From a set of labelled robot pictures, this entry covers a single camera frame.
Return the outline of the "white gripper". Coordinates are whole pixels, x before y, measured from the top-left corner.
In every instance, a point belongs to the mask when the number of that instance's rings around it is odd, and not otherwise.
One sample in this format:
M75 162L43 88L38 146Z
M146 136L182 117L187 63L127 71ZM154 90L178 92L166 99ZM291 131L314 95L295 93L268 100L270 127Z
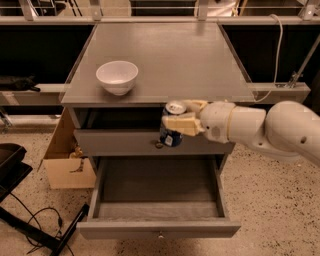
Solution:
M209 141L223 144L229 142L228 123L230 114L236 107L234 103L213 102L208 104L204 100L190 99L184 100L183 103L190 113L163 116L162 122L167 129L187 136L196 136L204 132L204 136ZM200 113L200 120L195 113Z

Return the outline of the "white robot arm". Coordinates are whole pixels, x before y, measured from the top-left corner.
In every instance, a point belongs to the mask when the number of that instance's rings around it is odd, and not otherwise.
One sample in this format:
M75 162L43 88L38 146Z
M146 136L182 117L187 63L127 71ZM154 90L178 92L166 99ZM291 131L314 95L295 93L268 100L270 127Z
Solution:
M320 117L295 101L268 111L231 102L187 100L182 114L162 118L164 126L187 136L202 134L218 143L238 143L276 160L304 157L320 166Z

